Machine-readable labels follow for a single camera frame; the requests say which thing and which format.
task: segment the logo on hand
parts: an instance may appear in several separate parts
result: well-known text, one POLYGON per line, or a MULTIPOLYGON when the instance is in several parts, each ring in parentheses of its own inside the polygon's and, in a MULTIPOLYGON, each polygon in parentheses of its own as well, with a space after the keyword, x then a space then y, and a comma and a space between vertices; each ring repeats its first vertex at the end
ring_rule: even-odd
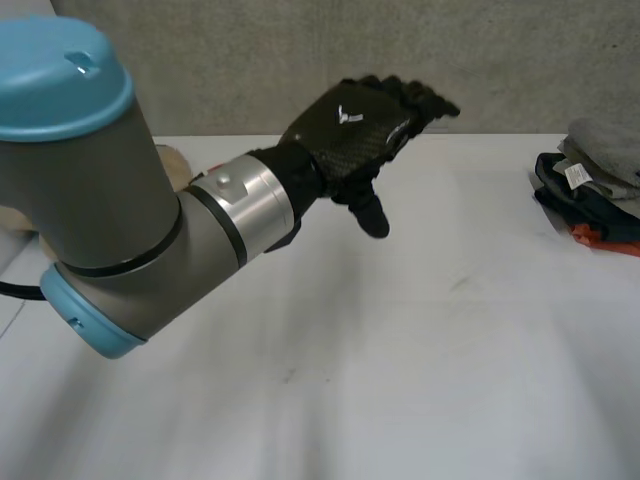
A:
POLYGON ((359 122, 360 120, 364 120, 364 115, 349 115, 347 113, 342 113, 342 105, 338 105, 338 122, 340 125, 343 123, 359 122))

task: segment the red fabric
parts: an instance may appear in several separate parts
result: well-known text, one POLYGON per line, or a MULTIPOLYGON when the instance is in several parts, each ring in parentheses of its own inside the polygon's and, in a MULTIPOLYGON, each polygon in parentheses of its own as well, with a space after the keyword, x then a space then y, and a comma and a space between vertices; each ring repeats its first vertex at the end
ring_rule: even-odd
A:
POLYGON ((640 257, 640 242, 601 242, 600 232, 591 230, 589 225, 575 225, 570 227, 570 230, 574 240, 582 245, 586 245, 587 247, 640 257))

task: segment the light blue joint cap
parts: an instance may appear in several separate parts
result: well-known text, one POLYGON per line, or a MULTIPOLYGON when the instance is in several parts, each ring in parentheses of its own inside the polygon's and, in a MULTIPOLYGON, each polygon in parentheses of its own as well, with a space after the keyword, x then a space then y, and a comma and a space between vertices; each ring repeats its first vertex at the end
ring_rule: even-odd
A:
POLYGON ((64 321, 100 355, 120 358, 146 343, 146 340, 125 332, 105 317, 69 285, 55 265, 42 275, 40 288, 64 321))
POLYGON ((109 39, 88 23, 0 21, 0 141, 49 142, 99 130, 135 98, 109 39))

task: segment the robotic thumb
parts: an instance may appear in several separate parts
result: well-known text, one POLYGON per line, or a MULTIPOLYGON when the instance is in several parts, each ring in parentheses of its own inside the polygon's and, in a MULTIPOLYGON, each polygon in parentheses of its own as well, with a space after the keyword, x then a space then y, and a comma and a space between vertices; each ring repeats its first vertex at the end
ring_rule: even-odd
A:
POLYGON ((349 211, 358 220, 358 225, 373 238, 385 238, 390 227, 378 196, 371 192, 366 202, 349 205, 349 211))
POLYGON ((368 179, 343 186, 332 200, 339 205, 347 205, 360 228, 371 237, 385 238, 389 235, 389 221, 371 182, 368 179))

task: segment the black ring band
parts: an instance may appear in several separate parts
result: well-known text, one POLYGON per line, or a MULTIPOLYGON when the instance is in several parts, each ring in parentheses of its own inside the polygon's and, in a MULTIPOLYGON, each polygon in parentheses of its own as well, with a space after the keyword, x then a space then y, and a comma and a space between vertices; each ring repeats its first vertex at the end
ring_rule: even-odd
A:
POLYGON ((231 218, 229 218, 229 215, 227 215, 227 212, 216 202, 215 198, 197 185, 189 185, 184 191, 196 197, 200 203, 207 207, 207 210, 211 212, 216 220, 218 220, 218 223, 224 230, 224 233, 227 234, 227 237, 229 237, 231 246, 236 252, 238 268, 244 267, 247 264, 247 247, 244 244, 244 240, 242 240, 240 232, 231 221, 231 218))
POLYGON ((121 275, 123 273, 130 272, 131 270, 135 270, 136 268, 140 268, 162 255, 162 253, 164 253, 164 251, 169 248, 173 241, 178 237, 178 234, 182 229, 182 206, 179 201, 178 206, 178 217, 171 227, 171 230, 169 230, 169 233, 167 233, 167 235, 160 240, 155 247, 147 250, 137 257, 132 258, 131 260, 127 260, 126 262, 118 263, 116 265, 110 265, 108 267, 97 268, 75 267, 65 262, 62 263, 64 263, 64 266, 67 267, 70 272, 83 277, 92 278, 121 275))

